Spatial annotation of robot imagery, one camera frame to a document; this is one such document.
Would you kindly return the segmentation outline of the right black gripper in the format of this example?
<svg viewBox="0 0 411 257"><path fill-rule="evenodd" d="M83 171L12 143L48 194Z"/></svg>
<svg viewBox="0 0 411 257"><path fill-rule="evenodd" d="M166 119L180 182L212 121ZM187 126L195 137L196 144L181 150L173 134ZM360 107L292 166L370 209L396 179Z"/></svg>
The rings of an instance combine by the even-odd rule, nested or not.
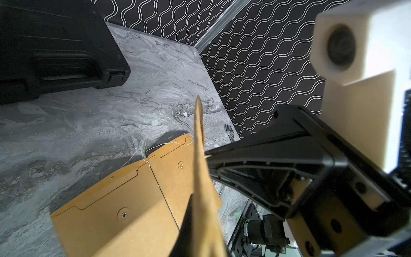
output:
<svg viewBox="0 0 411 257"><path fill-rule="evenodd" d="M288 106L248 138L206 151L209 165L292 164L292 168L210 168L279 218L312 256L411 254L411 198L369 158L303 107Z"/></svg>

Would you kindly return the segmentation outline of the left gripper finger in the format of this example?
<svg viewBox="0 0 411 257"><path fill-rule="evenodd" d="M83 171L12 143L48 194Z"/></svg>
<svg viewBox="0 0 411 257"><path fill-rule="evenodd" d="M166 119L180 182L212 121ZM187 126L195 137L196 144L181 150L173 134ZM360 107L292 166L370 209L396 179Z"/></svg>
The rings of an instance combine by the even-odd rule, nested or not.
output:
<svg viewBox="0 0 411 257"><path fill-rule="evenodd" d="M193 197L191 194L187 204L179 236L169 257L190 257L192 253L192 216Z"/></svg>

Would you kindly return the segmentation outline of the brown file bag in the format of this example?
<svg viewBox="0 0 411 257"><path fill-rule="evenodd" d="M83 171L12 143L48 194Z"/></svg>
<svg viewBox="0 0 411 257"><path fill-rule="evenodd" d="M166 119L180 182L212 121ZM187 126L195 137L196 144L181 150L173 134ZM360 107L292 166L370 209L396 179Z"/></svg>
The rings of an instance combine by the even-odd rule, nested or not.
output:
<svg viewBox="0 0 411 257"><path fill-rule="evenodd" d="M190 133L146 150L147 161L180 228L194 192L194 143Z"/></svg>
<svg viewBox="0 0 411 257"><path fill-rule="evenodd" d="M227 257L228 249L224 241L218 218L221 200L209 175L204 154L203 108L200 97L194 109L194 195L192 207L193 257Z"/></svg>
<svg viewBox="0 0 411 257"><path fill-rule="evenodd" d="M144 160L113 172L50 218L68 257L167 257L178 236Z"/></svg>

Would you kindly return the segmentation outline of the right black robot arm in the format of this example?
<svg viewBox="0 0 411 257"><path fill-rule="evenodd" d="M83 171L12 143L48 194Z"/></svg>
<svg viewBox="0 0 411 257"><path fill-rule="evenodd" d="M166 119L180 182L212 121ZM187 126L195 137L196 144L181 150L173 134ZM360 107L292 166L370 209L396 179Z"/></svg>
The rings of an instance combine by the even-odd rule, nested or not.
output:
<svg viewBox="0 0 411 257"><path fill-rule="evenodd" d="M206 152L212 179L268 210L254 206L239 222L232 253L251 244L304 257L411 254L411 194L309 110L280 105L274 123Z"/></svg>

